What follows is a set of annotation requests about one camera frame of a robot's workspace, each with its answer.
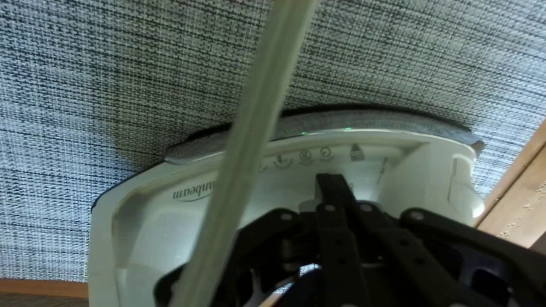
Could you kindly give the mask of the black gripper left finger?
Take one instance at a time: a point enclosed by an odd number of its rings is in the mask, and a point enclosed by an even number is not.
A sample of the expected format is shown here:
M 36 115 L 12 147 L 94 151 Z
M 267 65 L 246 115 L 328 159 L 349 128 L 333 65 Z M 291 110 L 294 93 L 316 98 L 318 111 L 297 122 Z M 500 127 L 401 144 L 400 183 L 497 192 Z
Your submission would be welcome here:
M 320 278 L 301 277 L 316 261 L 316 215 L 272 210 L 238 232 L 214 301 L 207 307 L 258 307 L 284 285 L 273 307 L 318 307 Z

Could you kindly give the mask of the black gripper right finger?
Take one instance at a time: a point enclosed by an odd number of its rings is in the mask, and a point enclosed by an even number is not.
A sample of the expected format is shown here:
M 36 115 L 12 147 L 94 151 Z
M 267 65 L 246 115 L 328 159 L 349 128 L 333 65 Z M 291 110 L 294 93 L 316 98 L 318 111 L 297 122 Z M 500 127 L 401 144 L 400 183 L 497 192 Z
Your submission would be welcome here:
M 316 178 L 325 307 L 546 307 L 546 258 L 424 209 L 393 219 Z

